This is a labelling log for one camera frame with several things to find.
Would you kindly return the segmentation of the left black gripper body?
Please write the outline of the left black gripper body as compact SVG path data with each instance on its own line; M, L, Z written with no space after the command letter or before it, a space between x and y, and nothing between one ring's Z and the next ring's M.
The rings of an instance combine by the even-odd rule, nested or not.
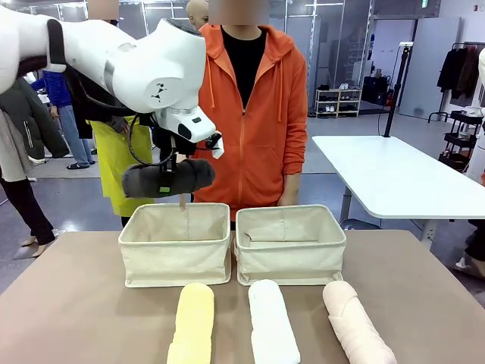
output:
M156 126L153 128L153 143L160 149L158 164L159 171L169 172L177 169L177 141L176 134Z

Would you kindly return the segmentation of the person's left hand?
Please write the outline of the person's left hand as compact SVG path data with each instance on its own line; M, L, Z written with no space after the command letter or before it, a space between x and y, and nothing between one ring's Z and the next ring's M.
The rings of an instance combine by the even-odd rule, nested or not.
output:
M284 179L283 193L278 206L295 206L298 203L301 174L288 174Z

